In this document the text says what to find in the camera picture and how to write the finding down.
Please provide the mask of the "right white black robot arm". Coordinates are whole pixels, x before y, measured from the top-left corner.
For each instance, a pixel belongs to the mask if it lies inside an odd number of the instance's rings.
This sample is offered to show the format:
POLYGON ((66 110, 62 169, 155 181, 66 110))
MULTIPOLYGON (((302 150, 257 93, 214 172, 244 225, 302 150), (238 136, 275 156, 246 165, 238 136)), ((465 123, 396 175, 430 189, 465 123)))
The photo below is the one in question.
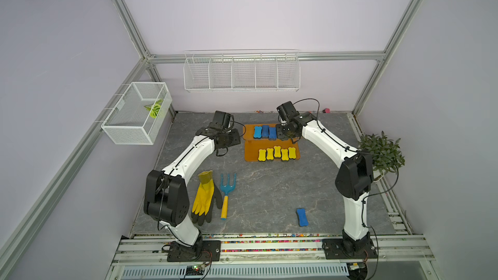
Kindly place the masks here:
POLYGON ((365 251, 371 241, 366 206, 374 178, 372 155, 345 143, 319 121, 318 115, 299 112, 291 101, 278 106, 277 111, 279 137, 312 142, 338 167, 335 186, 343 197, 345 211, 342 251, 350 257, 365 251))

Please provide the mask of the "orange two-tier wooden shelf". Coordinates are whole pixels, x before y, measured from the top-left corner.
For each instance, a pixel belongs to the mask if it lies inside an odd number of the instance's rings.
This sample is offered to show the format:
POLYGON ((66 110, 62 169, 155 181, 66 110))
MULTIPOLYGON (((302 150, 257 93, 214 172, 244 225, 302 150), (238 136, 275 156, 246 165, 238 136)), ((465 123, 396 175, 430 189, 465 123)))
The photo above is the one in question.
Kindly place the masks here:
MULTIPOLYGON (((300 148, 297 142, 293 143, 290 139, 280 140, 277 138, 275 141, 269 139, 254 139, 254 127, 268 125, 269 127, 276 127, 277 124, 246 124, 246 132, 243 135, 244 139, 244 158, 246 162, 259 162, 258 161, 258 150, 259 149, 269 149, 274 146, 281 146, 282 149, 288 149, 289 147, 295 147, 297 152, 297 159, 290 159, 289 161, 299 160, 301 158, 300 148)), ((275 158, 273 161, 281 161, 281 158, 275 158)))

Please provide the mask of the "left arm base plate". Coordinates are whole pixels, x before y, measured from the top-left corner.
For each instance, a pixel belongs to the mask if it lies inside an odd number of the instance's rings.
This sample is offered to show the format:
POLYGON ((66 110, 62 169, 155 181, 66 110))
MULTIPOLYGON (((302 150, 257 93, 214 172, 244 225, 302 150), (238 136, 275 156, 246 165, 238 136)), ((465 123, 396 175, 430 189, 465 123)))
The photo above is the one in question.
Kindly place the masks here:
POLYGON ((199 240, 193 246, 185 246, 174 241, 167 250, 167 262, 217 262, 220 260, 220 255, 220 241, 199 240))

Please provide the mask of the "blue whiteboard eraser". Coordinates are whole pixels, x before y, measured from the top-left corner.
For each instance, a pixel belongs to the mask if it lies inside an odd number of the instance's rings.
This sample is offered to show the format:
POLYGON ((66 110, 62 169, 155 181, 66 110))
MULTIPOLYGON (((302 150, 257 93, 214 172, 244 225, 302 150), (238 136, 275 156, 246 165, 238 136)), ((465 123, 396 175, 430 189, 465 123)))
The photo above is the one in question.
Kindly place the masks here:
POLYGON ((268 128, 268 139, 271 141, 277 140, 277 130, 276 127, 269 127, 268 128))
POLYGON ((296 215, 298 217, 299 227, 308 227, 309 221, 307 219, 306 210, 304 208, 298 208, 296 210, 296 215))
POLYGON ((262 126, 255 126, 254 127, 254 139, 261 139, 262 138, 262 132, 263 132, 263 127, 262 126))
POLYGON ((268 125, 263 125, 261 130, 261 138, 268 139, 269 138, 270 127, 268 125))

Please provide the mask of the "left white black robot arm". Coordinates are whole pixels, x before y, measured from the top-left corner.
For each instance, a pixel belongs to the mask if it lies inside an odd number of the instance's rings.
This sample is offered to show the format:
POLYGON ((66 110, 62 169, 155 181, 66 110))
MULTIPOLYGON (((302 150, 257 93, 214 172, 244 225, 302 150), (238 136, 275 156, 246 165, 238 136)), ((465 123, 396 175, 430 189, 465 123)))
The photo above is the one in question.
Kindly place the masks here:
POLYGON ((143 212, 157 222, 158 229, 169 230, 177 245, 189 250, 199 248, 202 234, 197 226, 211 220, 214 204, 218 208, 223 204, 213 176, 203 172, 194 204, 190 206, 190 179, 212 153, 218 154, 240 143, 238 129, 212 122, 196 132, 192 142, 172 163, 147 175, 143 212))

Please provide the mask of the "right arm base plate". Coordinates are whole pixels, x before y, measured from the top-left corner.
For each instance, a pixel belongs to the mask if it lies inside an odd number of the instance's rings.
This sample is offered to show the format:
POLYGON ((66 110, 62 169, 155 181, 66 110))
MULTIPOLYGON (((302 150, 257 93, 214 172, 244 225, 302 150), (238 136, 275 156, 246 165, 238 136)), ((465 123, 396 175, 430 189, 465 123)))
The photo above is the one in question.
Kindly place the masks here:
POLYGON ((355 259, 366 261, 378 258, 377 248, 369 235, 358 241, 349 238, 323 239, 322 249, 327 260, 355 259))

